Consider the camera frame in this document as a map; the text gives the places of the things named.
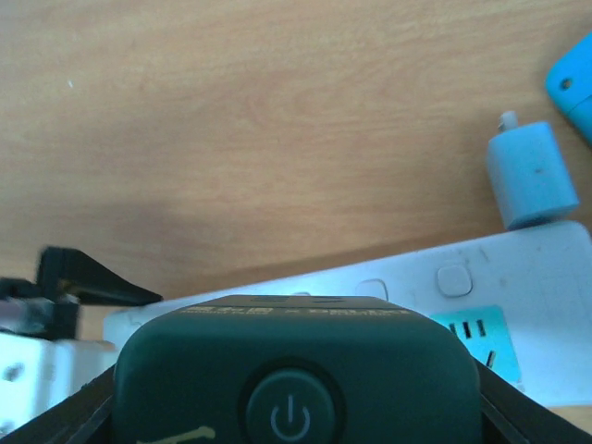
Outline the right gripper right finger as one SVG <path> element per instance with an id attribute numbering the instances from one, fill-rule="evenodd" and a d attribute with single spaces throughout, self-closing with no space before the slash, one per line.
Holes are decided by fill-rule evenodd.
<path id="1" fill-rule="evenodd" d="M 591 444 L 591 435 L 525 396 L 484 364 L 480 378 L 482 442 Z"/>

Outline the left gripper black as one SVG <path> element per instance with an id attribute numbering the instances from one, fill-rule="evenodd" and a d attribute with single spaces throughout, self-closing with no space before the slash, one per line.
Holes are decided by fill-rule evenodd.
<path id="1" fill-rule="evenodd" d="M 128 282 L 80 250 L 49 246 L 41 252 L 36 284 L 1 278 L 1 332 L 75 339 L 80 304 L 145 306 L 161 301 L 161 295 Z"/>

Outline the dark green cube adapter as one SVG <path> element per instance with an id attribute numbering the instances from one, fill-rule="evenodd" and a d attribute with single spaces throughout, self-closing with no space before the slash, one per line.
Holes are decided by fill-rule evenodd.
<path id="1" fill-rule="evenodd" d="M 163 314 L 115 369 L 116 443 L 478 443 L 475 360 L 374 297 L 230 296 Z"/>

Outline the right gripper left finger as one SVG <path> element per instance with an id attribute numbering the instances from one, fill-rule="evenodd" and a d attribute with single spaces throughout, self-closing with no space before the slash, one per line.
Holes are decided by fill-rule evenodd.
<path id="1" fill-rule="evenodd" d="M 78 392 L 1 438 L 2 444 L 111 443 L 112 365 Z"/>

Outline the white power strip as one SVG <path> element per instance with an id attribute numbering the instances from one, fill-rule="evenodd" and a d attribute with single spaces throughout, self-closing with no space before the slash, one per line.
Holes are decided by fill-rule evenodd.
<path id="1" fill-rule="evenodd" d="M 534 401 L 591 401 L 591 237 L 573 221 L 240 288 L 250 295 L 373 296 L 426 315 Z"/>

